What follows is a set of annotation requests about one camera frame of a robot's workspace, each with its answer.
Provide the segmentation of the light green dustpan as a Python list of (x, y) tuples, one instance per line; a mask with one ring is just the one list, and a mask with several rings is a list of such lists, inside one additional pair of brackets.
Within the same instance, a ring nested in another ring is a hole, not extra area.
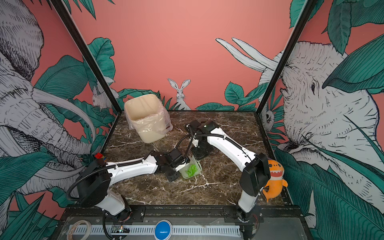
[(194, 156), (189, 157), (190, 162), (180, 169), (179, 173), (184, 179), (190, 179), (202, 173), (202, 166)]

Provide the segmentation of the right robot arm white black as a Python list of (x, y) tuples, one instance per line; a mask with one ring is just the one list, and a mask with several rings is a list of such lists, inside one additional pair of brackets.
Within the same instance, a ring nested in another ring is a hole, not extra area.
[(256, 154), (241, 146), (213, 121), (200, 123), (196, 120), (185, 125), (190, 136), (191, 151), (199, 161), (210, 155), (214, 149), (227, 156), (242, 172), (239, 185), (242, 188), (236, 215), (242, 222), (249, 220), (262, 190), (271, 179), (269, 158), (263, 153)]

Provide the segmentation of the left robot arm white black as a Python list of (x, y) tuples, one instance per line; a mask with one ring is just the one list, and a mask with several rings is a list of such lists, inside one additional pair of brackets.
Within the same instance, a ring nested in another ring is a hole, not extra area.
[(190, 158), (177, 148), (168, 153), (151, 151), (143, 158), (124, 162), (106, 163), (96, 159), (69, 187), (66, 197), (79, 202), (83, 208), (98, 207), (112, 216), (126, 219), (131, 209), (122, 196), (110, 190), (112, 185), (155, 173), (162, 173), (173, 182), (189, 163)]

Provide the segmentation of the cream trash bin with bag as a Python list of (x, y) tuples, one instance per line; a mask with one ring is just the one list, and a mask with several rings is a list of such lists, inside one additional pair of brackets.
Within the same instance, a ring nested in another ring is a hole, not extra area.
[(154, 94), (128, 100), (124, 110), (130, 129), (146, 144), (164, 138), (173, 129), (168, 111)]

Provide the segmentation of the green paper scrap near bin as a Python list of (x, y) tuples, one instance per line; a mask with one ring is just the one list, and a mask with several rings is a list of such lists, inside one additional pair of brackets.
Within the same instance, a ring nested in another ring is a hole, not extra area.
[(193, 177), (193, 176), (197, 173), (198, 170), (199, 170), (199, 169), (198, 169), (198, 167), (197, 167), (196, 165), (191, 165), (191, 166), (187, 169), (186, 174), (187, 174), (188, 177), (190, 178), (190, 177)]

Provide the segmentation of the blue round button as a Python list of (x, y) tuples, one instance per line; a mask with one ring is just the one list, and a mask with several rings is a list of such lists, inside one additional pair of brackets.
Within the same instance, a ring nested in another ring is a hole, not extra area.
[(162, 220), (157, 223), (154, 230), (156, 240), (169, 240), (173, 233), (172, 224), (168, 220)]

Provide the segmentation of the orange plush toy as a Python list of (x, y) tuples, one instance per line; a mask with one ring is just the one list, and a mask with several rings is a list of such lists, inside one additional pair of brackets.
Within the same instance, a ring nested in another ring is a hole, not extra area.
[(285, 169), (282, 164), (275, 160), (268, 160), (271, 178), (263, 189), (267, 203), (269, 200), (280, 195), (283, 187), (288, 187), (288, 182), (283, 179)]

